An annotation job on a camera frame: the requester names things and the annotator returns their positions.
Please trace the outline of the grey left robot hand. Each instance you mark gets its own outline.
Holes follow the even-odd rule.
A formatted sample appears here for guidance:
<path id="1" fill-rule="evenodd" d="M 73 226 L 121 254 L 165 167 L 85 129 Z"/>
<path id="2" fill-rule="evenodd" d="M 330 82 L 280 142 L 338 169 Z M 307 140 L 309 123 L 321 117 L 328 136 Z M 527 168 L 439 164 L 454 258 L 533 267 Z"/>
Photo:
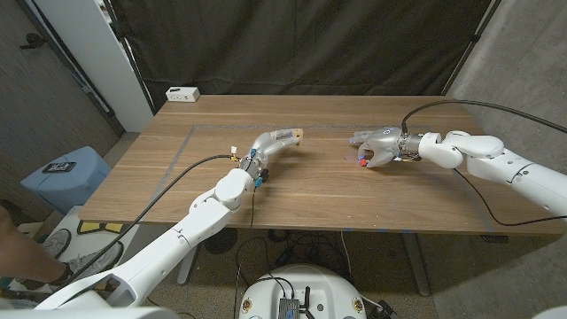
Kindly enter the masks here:
<path id="1" fill-rule="evenodd" d="M 267 167 L 270 156 L 275 155 L 286 147 L 299 145 L 302 142 L 302 138 L 302 128 L 286 128 L 262 133 L 253 142 L 240 167 L 252 179 L 255 179 Z"/>

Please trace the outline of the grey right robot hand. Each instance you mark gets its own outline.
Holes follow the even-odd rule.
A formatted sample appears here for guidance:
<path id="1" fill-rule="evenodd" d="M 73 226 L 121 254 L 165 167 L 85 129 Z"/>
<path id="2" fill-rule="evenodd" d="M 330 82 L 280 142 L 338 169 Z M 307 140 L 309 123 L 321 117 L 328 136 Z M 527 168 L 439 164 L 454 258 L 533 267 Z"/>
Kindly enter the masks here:
<path id="1" fill-rule="evenodd" d="M 356 131 L 349 138 L 358 144 L 357 158 L 362 167 L 380 167 L 401 156 L 402 131 L 396 127 Z"/>

